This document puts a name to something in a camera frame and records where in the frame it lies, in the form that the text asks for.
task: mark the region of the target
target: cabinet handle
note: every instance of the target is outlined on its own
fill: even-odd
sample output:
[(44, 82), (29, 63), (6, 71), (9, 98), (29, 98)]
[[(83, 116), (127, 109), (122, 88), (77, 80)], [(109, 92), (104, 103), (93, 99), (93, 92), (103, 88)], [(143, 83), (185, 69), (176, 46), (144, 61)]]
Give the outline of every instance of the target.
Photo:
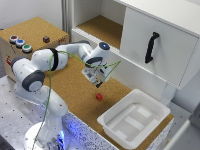
[(148, 64), (149, 62), (151, 62), (153, 60), (153, 57), (151, 57), (151, 53), (153, 50), (153, 45), (154, 45), (154, 40), (157, 39), (160, 35), (156, 32), (153, 32), (153, 36), (151, 37), (150, 41), (149, 41), (149, 45), (147, 48), (147, 53), (146, 53), (146, 57), (145, 57), (145, 63)]

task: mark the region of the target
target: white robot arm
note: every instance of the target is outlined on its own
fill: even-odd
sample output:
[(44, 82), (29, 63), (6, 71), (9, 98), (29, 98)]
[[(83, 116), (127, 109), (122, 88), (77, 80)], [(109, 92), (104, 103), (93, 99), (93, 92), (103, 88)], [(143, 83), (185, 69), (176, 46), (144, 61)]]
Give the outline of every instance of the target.
[[(51, 61), (51, 70), (64, 68), (68, 62), (68, 54), (64, 52), (77, 54), (82, 61), (86, 62), (86, 67), (82, 70), (82, 73), (97, 87), (109, 80), (111, 67), (106, 67), (106, 60), (110, 52), (109, 45), (101, 42), (93, 50), (89, 42), (80, 41), (60, 45), (56, 49), (38, 50), (33, 53), (31, 60), (25, 57), (13, 59), (11, 67), (17, 78), (14, 86), (15, 93), (32, 103), (46, 104), (49, 96), (49, 87), (43, 86), (44, 72), (49, 70), (52, 54), (54, 54), (54, 57)], [(67, 110), (68, 107), (64, 100), (51, 90), (47, 116), (36, 142), (38, 149), (50, 149), (49, 143), (54, 143), (50, 145), (55, 145), (55, 139), (60, 137), (63, 130), (62, 116), (67, 113)], [(64, 139), (57, 141), (60, 140), (63, 141), (63, 144), (59, 145), (59, 149), (66, 149), (67, 142)], [(25, 144), (25, 149), (30, 147), (30, 143), (28, 145)]]

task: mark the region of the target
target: cardboard box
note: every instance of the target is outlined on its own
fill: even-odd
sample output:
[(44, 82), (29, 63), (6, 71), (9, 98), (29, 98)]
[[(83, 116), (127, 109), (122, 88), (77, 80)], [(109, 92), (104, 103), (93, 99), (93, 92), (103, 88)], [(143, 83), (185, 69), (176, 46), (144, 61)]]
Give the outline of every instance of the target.
[[(10, 44), (10, 37), (12, 35), (17, 35), (19, 39), (25, 40), (26, 44), (32, 46), (33, 51), (28, 54), (23, 53), (22, 49), (17, 48), (16, 45)], [(49, 43), (43, 42), (44, 36), (50, 38)], [(65, 43), (69, 43), (68, 33), (40, 17), (35, 17), (0, 31), (0, 50), (6, 74), (16, 81), (16, 77), (13, 75), (11, 69), (11, 61), (15, 57), (26, 56), (31, 59), (32, 54), (37, 50), (55, 48), (57, 45)]]

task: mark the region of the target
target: cork board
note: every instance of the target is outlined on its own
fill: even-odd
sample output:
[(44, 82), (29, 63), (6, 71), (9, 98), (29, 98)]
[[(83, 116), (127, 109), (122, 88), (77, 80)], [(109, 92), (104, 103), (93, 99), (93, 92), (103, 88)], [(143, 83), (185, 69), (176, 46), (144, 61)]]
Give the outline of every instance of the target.
[(123, 26), (103, 16), (98, 16), (77, 26), (100, 40), (120, 49)]
[[(17, 35), (19, 39), (24, 39), (26, 44), (30, 44), (33, 51), (52, 44), (58, 39), (68, 36), (61, 29), (55, 27), (40, 17), (35, 17), (12, 27), (0, 31), (0, 37), (9, 43), (10, 36)], [(50, 37), (49, 43), (43, 42), (43, 37)]]
[[(72, 113), (120, 150), (123, 150), (120, 145), (105, 134), (103, 127), (97, 122), (97, 118), (131, 92), (131, 89), (113, 78), (103, 83), (98, 89), (82, 75), (83, 68), (84, 64), (80, 61), (73, 57), (69, 58), (64, 69), (52, 72), (52, 89), (65, 100)], [(46, 72), (45, 85), (49, 85), (48, 77), (48, 72)], [(96, 99), (97, 93), (103, 95), (102, 101)], [(173, 116), (170, 114), (137, 150), (145, 150), (172, 119)]]

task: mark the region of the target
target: green cable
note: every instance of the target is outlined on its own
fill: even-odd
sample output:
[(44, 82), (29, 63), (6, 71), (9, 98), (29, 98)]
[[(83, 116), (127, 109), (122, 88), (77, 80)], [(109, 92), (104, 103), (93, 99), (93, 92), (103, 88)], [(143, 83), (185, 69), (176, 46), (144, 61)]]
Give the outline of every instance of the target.
[[(75, 58), (78, 59), (79, 61), (83, 62), (84, 64), (89, 65), (89, 66), (91, 66), (91, 67), (103, 68), (103, 67), (113, 66), (113, 65), (116, 64), (115, 67), (114, 67), (114, 68), (109, 72), (109, 74), (106, 76), (106, 78), (107, 78), (107, 77), (112, 73), (112, 71), (121, 63), (121, 61), (117, 61), (116, 63), (113, 63), (113, 64), (111, 64), (111, 65), (107, 65), (107, 66), (95, 66), (95, 65), (91, 65), (91, 64), (88, 64), (88, 63), (82, 61), (80, 58), (78, 58), (77, 56), (75, 56), (75, 55), (72, 54), (72, 53), (65, 52), (65, 51), (58, 51), (58, 52), (59, 52), (59, 53), (67, 53), (67, 54), (69, 54), (69, 55), (75, 57)], [(38, 133), (37, 133), (37, 135), (36, 135), (36, 137), (35, 137), (32, 150), (33, 150), (33, 148), (34, 148), (34, 146), (35, 146), (36, 139), (37, 139), (37, 137), (38, 137), (38, 135), (39, 135), (39, 133), (40, 133), (40, 130), (41, 130), (43, 124), (44, 124), (44, 121), (45, 121), (45, 119), (46, 119), (47, 109), (48, 109), (48, 106), (49, 106), (49, 100), (50, 100), (50, 94), (51, 94), (51, 62), (52, 62), (52, 58), (53, 58), (53, 54), (51, 55), (51, 58), (50, 58), (50, 61), (49, 61), (50, 63), (49, 63), (49, 95), (48, 95), (48, 101), (47, 101), (47, 105), (46, 105), (46, 110), (45, 110), (44, 118), (43, 118), (42, 124), (41, 124), (41, 126), (40, 126), (40, 129), (38, 130)]]

